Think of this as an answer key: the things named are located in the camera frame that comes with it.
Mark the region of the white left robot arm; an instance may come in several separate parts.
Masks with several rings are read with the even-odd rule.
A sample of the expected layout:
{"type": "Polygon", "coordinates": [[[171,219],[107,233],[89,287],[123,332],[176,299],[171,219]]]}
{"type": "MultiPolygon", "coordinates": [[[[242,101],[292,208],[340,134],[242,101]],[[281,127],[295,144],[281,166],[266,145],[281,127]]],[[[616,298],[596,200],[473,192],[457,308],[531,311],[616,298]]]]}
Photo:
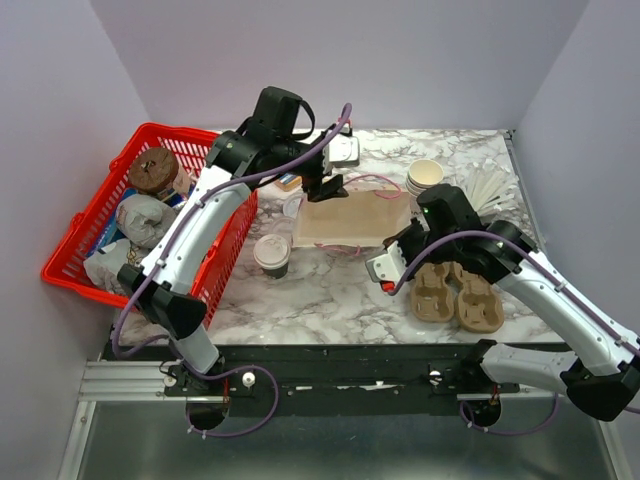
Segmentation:
{"type": "Polygon", "coordinates": [[[190,366],[187,382],[197,393],[209,395],[220,387],[222,372],[215,365],[220,353],[203,325],[207,306],[191,293],[205,254],[251,194],[285,173],[301,177],[311,201],[346,193],[324,149],[349,121],[352,106],[345,104],[337,122],[308,143],[312,134],[296,133],[294,126],[299,112],[310,109],[301,96],[268,86],[239,127],[216,137],[192,194],[167,233],[139,266],[124,265],[117,274],[128,297],[111,337],[117,358],[138,351],[119,344],[126,317],[137,309],[167,331],[190,366]]]}

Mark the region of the white plastic cup lid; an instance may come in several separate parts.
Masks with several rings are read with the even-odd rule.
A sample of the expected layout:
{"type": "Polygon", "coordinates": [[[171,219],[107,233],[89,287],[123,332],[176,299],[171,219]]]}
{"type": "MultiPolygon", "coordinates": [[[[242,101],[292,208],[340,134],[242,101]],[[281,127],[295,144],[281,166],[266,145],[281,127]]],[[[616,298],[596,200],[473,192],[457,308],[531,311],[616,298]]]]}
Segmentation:
{"type": "Polygon", "coordinates": [[[255,261],[265,269],[278,269],[288,263],[291,254],[289,242],[279,234],[267,234],[254,245],[255,261]]]}

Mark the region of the pink and cream paper bag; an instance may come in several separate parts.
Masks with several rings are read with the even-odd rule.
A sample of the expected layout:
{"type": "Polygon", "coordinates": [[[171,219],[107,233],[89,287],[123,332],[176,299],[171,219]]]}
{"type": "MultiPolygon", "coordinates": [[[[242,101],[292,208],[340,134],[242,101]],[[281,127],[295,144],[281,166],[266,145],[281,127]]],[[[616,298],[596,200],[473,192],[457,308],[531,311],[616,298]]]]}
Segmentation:
{"type": "Polygon", "coordinates": [[[410,224],[411,196],[389,178],[359,175],[347,180],[345,189],[344,198],[300,203],[292,234],[295,248],[378,247],[410,224]]]}

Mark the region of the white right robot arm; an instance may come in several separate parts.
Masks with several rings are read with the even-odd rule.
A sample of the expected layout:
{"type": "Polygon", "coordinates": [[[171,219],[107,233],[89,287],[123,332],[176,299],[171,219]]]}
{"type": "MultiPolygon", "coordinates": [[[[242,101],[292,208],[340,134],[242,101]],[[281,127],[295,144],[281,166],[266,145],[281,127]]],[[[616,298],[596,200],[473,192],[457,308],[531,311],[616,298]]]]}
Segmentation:
{"type": "Polygon", "coordinates": [[[474,392],[532,386],[567,397],[597,420],[616,419],[639,391],[638,334],[576,290],[517,226],[483,222],[459,187],[436,185],[417,205],[424,219],[385,239],[366,262],[383,291],[396,295],[426,263],[455,262],[519,299],[568,346],[553,352],[481,340],[460,364],[462,384],[474,392]]]}

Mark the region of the black paper coffee cup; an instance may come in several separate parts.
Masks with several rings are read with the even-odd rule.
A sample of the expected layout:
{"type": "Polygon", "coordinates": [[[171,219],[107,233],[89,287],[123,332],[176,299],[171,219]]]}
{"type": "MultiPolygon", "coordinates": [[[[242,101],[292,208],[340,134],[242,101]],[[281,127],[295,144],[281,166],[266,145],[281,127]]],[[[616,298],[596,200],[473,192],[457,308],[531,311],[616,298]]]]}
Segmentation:
{"type": "Polygon", "coordinates": [[[283,263],[277,267],[273,266],[262,266],[261,269],[263,273],[272,279],[280,279],[283,278],[288,273],[289,263],[283,263]]]}

